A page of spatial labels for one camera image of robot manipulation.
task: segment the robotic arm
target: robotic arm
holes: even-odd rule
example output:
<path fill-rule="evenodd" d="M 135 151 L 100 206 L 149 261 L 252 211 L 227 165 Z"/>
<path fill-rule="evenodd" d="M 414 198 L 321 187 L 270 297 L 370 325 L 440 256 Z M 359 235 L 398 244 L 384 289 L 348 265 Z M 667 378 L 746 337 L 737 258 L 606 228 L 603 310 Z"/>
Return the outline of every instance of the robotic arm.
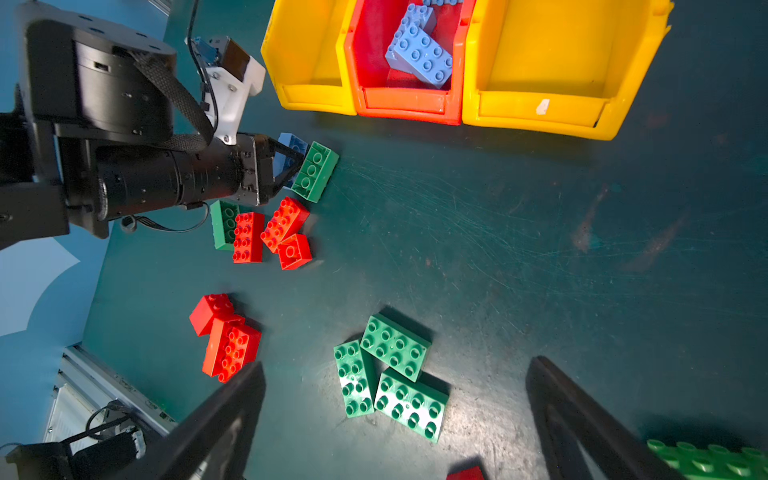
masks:
<path fill-rule="evenodd" d="M 69 223 L 106 238 L 109 220 L 219 197 L 265 204 L 303 162 L 270 137 L 237 133 L 264 72 L 228 38 L 196 41 L 210 76 L 201 107 L 162 41 L 42 2 L 19 5 L 16 17 L 17 104 L 0 114 L 0 248 L 65 235 Z M 173 106 L 201 137 L 173 135 Z M 276 152 L 296 160 L 277 178 Z"/>

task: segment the storage bin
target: storage bin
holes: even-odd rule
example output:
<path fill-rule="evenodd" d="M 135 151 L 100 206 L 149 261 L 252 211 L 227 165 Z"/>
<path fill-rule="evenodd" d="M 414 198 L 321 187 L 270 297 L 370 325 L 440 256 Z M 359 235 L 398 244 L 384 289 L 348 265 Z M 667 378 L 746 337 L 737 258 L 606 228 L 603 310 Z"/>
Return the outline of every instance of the storage bin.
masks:
<path fill-rule="evenodd" d="M 346 38 L 346 62 L 357 113 L 458 125 L 462 119 L 464 47 L 475 0 L 433 6 L 433 40 L 453 55 L 448 82 L 436 90 L 416 76 L 393 70 L 384 54 L 413 0 L 357 0 Z"/>
<path fill-rule="evenodd" d="M 464 123 L 610 140 L 670 30 L 669 0 L 478 0 Z"/>
<path fill-rule="evenodd" d="M 277 0 L 261 55 L 288 110 L 355 115 L 344 41 L 355 0 Z"/>

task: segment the dark green tabletop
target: dark green tabletop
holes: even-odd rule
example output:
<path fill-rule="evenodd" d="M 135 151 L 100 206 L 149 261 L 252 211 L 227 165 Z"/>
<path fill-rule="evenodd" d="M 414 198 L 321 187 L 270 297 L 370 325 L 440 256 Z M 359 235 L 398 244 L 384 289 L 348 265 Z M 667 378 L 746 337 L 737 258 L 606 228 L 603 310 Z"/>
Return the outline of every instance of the dark green tabletop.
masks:
<path fill-rule="evenodd" d="M 174 4 L 166 41 L 198 91 L 191 3 Z M 195 32 L 260 60 L 271 6 L 203 0 Z M 535 355 L 643 440 L 768 449 L 768 4 L 681 2 L 670 23 L 610 142 L 285 111 L 267 80 L 241 130 L 341 155 L 310 205 L 315 260 L 233 265 L 209 227 L 115 229 L 85 347 L 181 420 L 219 386 L 187 316 L 231 293 L 261 326 L 268 384 L 247 478 L 444 478 L 477 458 L 488 478 L 543 478 Z M 380 310 L 433 341 L 426 378 L 450 391 L 437 445 L 346 419 L 332 348 Z"/>

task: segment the white plastic bracket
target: white plastic bracket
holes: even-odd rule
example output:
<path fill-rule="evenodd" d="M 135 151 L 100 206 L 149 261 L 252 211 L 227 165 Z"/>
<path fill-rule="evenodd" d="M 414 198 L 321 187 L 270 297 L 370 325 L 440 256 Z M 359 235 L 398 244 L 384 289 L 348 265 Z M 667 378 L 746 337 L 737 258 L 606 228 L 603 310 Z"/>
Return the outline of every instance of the white plastic bracket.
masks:
<path fill-rule="evenodd" d="M 235 78 L 223 67 L 206 67 L 205 69 L 208 72 L 208 77 L 210 77 L 210 84 L 213 87 L 219 110 L 219 125 L 214 135 L 227 145 L 235 145 L 237 143 L 237 130 L 240 128 L 240 120 L 242 120 L 243 110 L 245 110 L 245 102 L 248 97 L 261 93 L 266 70 L 253 57 L 248 61 L 243 81 Z M 209 93 L 205 94 L 205 101 L 210 105 L 206 115 L 213 124 L 214 104 Z"/>

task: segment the cluster of green bricks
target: cluster of green bricks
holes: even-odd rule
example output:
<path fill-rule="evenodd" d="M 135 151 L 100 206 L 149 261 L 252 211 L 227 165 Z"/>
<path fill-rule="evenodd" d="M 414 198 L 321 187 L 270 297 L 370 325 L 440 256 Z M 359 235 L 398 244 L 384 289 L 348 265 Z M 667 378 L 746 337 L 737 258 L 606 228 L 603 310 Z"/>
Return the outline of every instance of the cluster of green bricks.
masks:
<path fill-rule="evenodd" d="M 760 450 L 744 447 L 741 453 L 721 445 L 699 450 L 688 442 L 669 447 L 659 440 L 648 440 L 648 448 L 689 480 L 768 479 L 768 458 Z"/>
<path fill-rule="evenodd" d="M 437 443 L 448 396 L 418 381 L 431 345 L 384 315 L 371 316 L 362 341 L 333 349 L 346 416 L 379 411 Z M 373 357 L 389 366 L 377 389 Z"/>
<path fill-rule="evenodd" d="M 316 204 L 338 162 L 339 154 L 316 141 L 312 142 L 312 146 L 306 152 L 301 170 L 296 174 L 291 190 Z"/>
<path fill-rule="evenodd" d="M 235 217 L 252 211 L 247 207 L 231 204 L 225 200 L 216 200 L 210 206 L 210 222 L 214 226 L 214 247 L 216 250 L 235 251 Z"/>

